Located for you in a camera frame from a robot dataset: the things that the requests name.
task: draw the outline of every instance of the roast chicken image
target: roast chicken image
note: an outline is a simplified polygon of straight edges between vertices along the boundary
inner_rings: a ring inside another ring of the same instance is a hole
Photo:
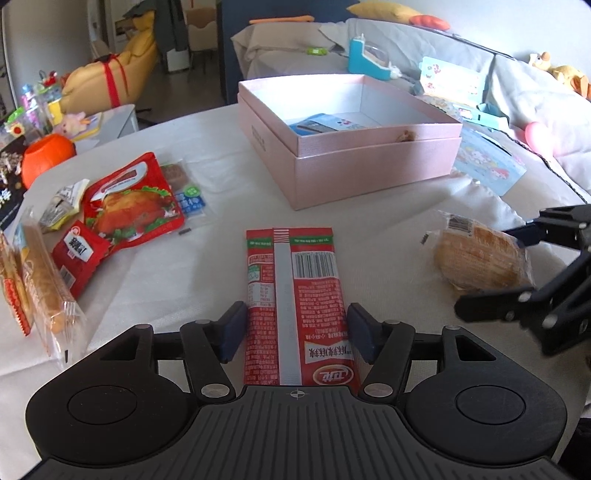
[[[111,236],[118,229],[134,228],[142,232],[145,227],[164,218],[166,207],[172,197],[146,190],[133,190],[128,193],[109,193],[103,199],[103,212],[97,217],[93,230]]]

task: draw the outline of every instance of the yellow plush toy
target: yellow plush toy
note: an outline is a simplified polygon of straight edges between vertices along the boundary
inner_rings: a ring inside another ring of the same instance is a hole
[[[587,100],[591,100],[591,85],[589,85],[589,78],[583,72],[570,65],[553,67],[550,63],[550,53],[547,51],[541,55],[532,53],[530,55],[529,65],[548,72],[556,80],[570,88],[572,91],[577,92]]]
[[[449,23],[441,18],[423,15],[414,8],[394,2],[363,2],[351,5],[347,10],[356,17],[369,20],[417,25],[443,31],[450,29]]]

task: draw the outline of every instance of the red snack package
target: red snack package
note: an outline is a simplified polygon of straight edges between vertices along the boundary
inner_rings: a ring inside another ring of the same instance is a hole
[[[78,299],[99,263],[109,254],[111,242],[77,220],[51,252],[53,261],[72,296]]]
[[[184,223],[153,153],[91,185],[82,205],[86,226],[111,242],[109,254],[146,243]]]
[[[244,383],[349,385],[359,379],[330,228],[251,230]]]

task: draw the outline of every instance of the orange pillow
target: orange pillow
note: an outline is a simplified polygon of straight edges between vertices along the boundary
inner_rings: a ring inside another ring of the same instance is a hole
[[[441,18],[432,15],[416,15],[409,19],[411,25],[419,27],[433,28],[434,30],[446,31],[451,28],[451,25]]]

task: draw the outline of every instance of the pink gift box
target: pink gift box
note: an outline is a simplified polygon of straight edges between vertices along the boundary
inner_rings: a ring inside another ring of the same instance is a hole
[[[239,85],[239,120],[295,210],[448,175],[462,124],[364,75],[298,75]],[[329,113],[367,128],[299,136],[289,125]]]

